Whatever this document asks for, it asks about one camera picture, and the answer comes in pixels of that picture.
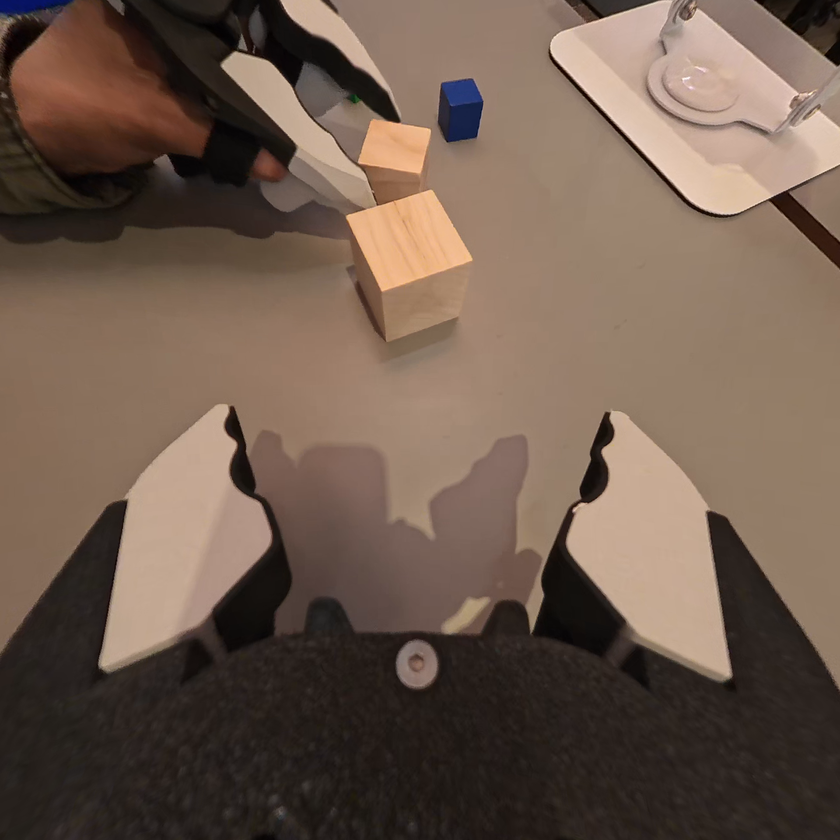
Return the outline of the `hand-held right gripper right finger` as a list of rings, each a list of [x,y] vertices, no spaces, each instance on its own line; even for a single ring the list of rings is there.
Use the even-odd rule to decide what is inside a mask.
[[[648,682],[655,654],[732,679],[709,507],[628,415],[604,413],[541,577],[535,637]]]

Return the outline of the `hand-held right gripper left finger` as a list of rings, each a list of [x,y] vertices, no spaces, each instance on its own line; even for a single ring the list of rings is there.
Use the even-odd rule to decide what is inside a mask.
[[[232,406],[190,426],[125,501],[102,672],[186,640],[231,653],[275,633],[291,570]]]

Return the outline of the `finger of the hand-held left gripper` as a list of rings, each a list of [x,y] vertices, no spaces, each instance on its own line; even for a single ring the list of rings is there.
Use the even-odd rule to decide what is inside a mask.
[[[381,119],[400,123],[393,91],[366,48],[328,2],[267,1],[262,18],[270,36],[289,54]]]
[[[223,73],[267,118],[269,141],[283,138],[293,149],[286,163],[290,178],[305,185],[322,204],[352,214],[375,207],[366,173],[344,152],[338,141],[301,104],[280,71],[265,59],[235,51],[221,63]]]

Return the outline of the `light wooden cube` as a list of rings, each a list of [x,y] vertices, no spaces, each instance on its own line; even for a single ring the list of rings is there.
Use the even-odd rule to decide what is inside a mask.
[[[373,119],[358,159],[377,205],[401,200],[427,189],[431,129]]]
[[[346,217],[355,275],[386,342],[457,320],[473,259],[433,190]]]

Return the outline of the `person's left hand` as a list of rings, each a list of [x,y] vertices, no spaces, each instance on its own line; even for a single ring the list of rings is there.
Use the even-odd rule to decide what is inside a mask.
[[[173,91],[144,35],[110,4],[73,2],[16,58],[19,120],[60,175],[112,174],[163,155],[201,158],[206,111]]]

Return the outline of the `small blue cube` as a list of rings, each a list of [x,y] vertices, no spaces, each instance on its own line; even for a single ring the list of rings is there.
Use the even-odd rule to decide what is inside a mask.
[[[484,100],[473,78],[443,81],[437,124],[448,143],[474,140],[480,131]]]

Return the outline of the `white desk stand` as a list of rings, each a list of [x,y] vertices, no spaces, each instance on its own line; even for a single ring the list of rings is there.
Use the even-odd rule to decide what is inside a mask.
[[[698,2],[569,28],[554,64],[689,205],[739,215],[838,168],[838,67],[794,88]]]

